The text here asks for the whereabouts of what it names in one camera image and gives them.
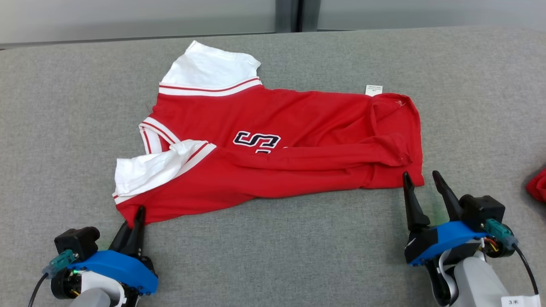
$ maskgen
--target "jersey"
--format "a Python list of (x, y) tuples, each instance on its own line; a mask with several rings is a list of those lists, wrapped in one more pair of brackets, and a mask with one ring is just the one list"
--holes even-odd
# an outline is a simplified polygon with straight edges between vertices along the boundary
[[(190, 165), (191, 171), (176, 180), (139, 193), (115, 193), (122, 213), (147, 204), (147, 214), (161, 211), (150, 220), (160, 221), (254, 197), (401, 187), (404, 172), (415, 185), (424, 184), (419, 113), (409, 97), (270, 90), (257, 76), (260, 65), (251, 55), (195, 41), (173, 63), (159, 84), (153, 113), (139, 125), (148, 154), (142, 159), (152, 161), (185, 140), (206, 141), (215, 149), (206, 159), (183, 163), (181, 168)], [(393, 157), (400, 161), (385, 163)], [(328, 164), (338, 159), (351, 162)], [(315, 168), (301, 169), (313, 163)], [(150, 169), (141, 168), (142, 174), (164, 167), (147, 165)], [(121, 176), (116, 186), (136, 180), (132, 177), (140, 178)]]
[(272, 154), (229, 150), (184, 140), (166, 152), (118, 159), (114, 201), (132, 227), (139, 206), (145, 223), (229, 208), (255, 197), (289, 197), (350, 190), (373, 181), (381, 164), (411, 163), (397, 135), (359, 144), (289, 147)]

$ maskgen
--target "teal connector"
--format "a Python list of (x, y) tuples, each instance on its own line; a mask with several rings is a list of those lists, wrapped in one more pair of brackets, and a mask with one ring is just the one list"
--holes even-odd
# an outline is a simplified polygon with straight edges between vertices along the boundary
[(509, 250), (513, 249), (512, 244), (518, 244), (518, 240), (514, 237), (512, 232), (497, 220), (486, 220), (484, 229), (493, 237), (501, 241), (505, 248)]
[(59, 256), (53, 258), (49, 262), (49, 265), (45, 267), (41, 273), (48, 274), (47, 279), (52, 279), (57, 275), (59, 271), (66, 268), (69, 264), (73, 263), (77, 259), (78, 255), (74, 254), (72, 250), (65, 250), (59, 254)]

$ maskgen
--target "gray wall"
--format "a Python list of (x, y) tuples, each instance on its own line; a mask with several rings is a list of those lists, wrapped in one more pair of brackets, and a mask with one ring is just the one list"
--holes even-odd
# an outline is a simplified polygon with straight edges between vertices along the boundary
[(2, 45), (264, 33), (275, 0), (0, 0)]
[(464, 25), (546, 30), (546, 0), (322, 0), (319, 29)]

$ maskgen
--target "label sticker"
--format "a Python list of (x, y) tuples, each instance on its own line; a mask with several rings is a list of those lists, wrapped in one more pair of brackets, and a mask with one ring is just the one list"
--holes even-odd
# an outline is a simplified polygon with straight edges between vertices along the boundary
[(541, 298), (535, 296), (501, 297), (502, 307), (541, 307)]
[(377, 94), (381, 94), (382, 92), (383, 92), (382, 85), (366, 85), (365, 94), (368, 96), (375, 96)]

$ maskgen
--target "black cable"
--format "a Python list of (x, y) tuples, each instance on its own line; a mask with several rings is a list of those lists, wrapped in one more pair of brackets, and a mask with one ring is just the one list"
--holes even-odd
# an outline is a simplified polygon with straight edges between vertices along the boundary
[(531, 271), (531, 267), (529, 267), (529, 263), (527, 262), (527, 259), (525, 259), (525, 256), (523, 255), (523, 253), (521, 252), (521, 249), (519, 249), (516, 243), (513, 243), (512, 247), (518, 253), (519, 257), (521, 258), (521, 261), (523, 261), (523, 265), (525, 266), (525, 269), (527, 270), (527, 273), (529, 274), (529, 278), (531, 279), (531, 283), (533, 284), (533, 290), (535, 292), (535, 295), (538, 295), (537, 281), (535, 280), (535, 277), (533, 276), (533, 272)]
[(49, 275), (48, 273), (45, 273), (45, 274), (40, 278), (40, 280), (38, 280), (38, 283), (36, 284), (36, 287), (34, 287), (34, 291), (32, 292), (31, 300), (28, 301), (28, 307), (32, 307), (32, 305), (34, 304), (34, 299), (36, 298), (36, 294), (38, 294), (38, 289), (40, 289), (41, 283), (44, 282), (44, 280), (46, 279), (46, 277), (47, 277), (48, 275)]

